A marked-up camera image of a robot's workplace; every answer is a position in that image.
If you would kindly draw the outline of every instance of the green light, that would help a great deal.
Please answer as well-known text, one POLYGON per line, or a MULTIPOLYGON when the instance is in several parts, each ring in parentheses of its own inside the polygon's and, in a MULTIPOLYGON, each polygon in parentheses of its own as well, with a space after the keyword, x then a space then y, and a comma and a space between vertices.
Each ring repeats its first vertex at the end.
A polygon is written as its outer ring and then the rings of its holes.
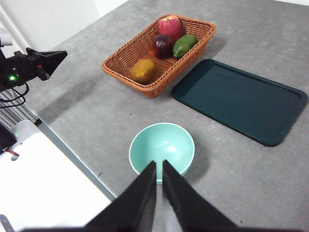
POLYGON ((10 80, 10 81, 16 81, 16 80, 17 80, 17 76, 10 75, 10 76, 9 76, 9 80, 10 80))

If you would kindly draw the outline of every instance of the yellow mango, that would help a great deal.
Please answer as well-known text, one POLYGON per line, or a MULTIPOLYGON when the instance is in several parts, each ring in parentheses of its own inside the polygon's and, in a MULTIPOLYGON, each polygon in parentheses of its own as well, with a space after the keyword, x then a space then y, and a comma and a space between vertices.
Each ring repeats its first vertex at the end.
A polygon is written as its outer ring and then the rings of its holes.
POLYGON ((151 59, 140 59, 130 70, 130 79, 145 85, 154 78, 155 63, 151 59))

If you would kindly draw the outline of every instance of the wire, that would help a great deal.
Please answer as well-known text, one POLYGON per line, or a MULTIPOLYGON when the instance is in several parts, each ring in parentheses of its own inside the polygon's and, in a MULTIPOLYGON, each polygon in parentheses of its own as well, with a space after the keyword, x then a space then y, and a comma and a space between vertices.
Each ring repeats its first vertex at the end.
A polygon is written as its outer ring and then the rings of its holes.
POLYGON ((0 106, 0 109, 4 109, 4 108, 10 108, 10 107, 15 107, 15 106, 19 106, 22 105, 26 102, 26 99, 24 97, 21 97, 21 99, 23 100, 21 103, 19 104, 14 104, 14 105, 6 105, 6 106, 0 106))
POLYGON ((5 149, 4 151, 9 152, 9 153, 11 153, 11 154, 14 155, 14 156, 19 156, 18 153, 14 152, 14 151, 12 151, 12 150, 10 150, 10 149, 8 149, 8 148, 5 149))
POLYGON ((14 98, 14 99, 9 99, 9 100, 5 100, 5 99, 0 98, 0 102, 12 102, 12 101, 15 101, 15 100, 25 96, 29 92, 29 86, 28 86, 28 84, 26 82, 25 82, 25 85, 26 85, 26 90, 25 90, 25 92, 23 94, 20 94, 17 90, 12 88, 12 90, 14 90, 14 92, 18 93, 19 96, 14 98))
POLYGON ((23 94, 18 92, 16 89, 12 88, 12 90, 19 95, 18 97, 14 98, 14 99, 10 99, 10 100, 4 100, 4 99, 0 98, 0 102, 6 102, 6 103, 13 102, 13 101, 18 100, 18 99, 21 98, 23 100, 21 103, 14 104, 14 105, 0 106, 0 109, 15 107, 15 106, 19 106, 19 105, 24 104, 26 102, 26 99, 24 98, 24 96, 29 92, 29 86, 28 86, 28 84, 26 82, 25 82, 25 85, 26 85, 26 90, 25 90, 25 92, 23 94))

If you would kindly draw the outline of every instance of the dark green tray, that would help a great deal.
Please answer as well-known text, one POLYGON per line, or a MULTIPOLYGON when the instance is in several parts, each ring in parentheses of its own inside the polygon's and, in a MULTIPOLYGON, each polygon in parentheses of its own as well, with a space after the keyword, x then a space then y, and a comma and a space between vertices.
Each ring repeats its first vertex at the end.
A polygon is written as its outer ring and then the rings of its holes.
POLYGON ((301 90, 212 59, 196 65, 172 96, 265 146, 284 140, 308 102, 301 90))

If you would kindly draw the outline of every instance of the bowl rim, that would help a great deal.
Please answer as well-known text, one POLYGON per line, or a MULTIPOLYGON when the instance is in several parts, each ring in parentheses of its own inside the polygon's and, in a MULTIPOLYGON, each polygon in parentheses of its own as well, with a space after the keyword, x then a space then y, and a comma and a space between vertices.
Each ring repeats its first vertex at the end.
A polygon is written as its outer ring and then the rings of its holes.
MULTIPOLYGON (((195 155, 195 144, 194 144, 194 141, 193 141, 193 138, 192 136, 190 135, 190 133, 185 129, 183 128, 182 126, 179 126, 175 123, 171 123, 171 122, 158 122, 158 123, 154 123, 154 124, 151 124, 147 127, 145 127, 144 129, 142 129, 140 132, 137 133, 137 135, 135 135, 134 139, 132 140, 131 144, 130 144, 130 148, 129 148, 129 161, 130 161, 130 165, 132 167, 132 169, 139 175, 140 172, 138 172, 133 163, 132 163, 132 160, 131 160, 131 148, 132 148, 132 145, 134 143, 134 141, 136 140, 136 138, 139 136, 139 134, 141 134, 144 130, 150 128, 150 127, 153 127, 153 126, 157 126, 157 125, 161 125, 161 124, 169 124, 169 125, 173 125, 173 126, 176 126, 178 128, 181 128, 183 129, 188 135, 189 135, 189 138, 191 139, 191 142, 192 142, 192 145, 193 145, 193 151, 192 151, 192 156, 191 156, 191 159, 189 161, 189 163, 186 165, 186 167, 180 172, 180 175, 184 175, 188 170, 189 170, 189 167, 191 166, 192 164, 192 161, 193 161, 193 158, 194 158, 194 155, 195 155)), ((162 183, 162 179, 156 179, 157 182, 159 183, 162 183)))

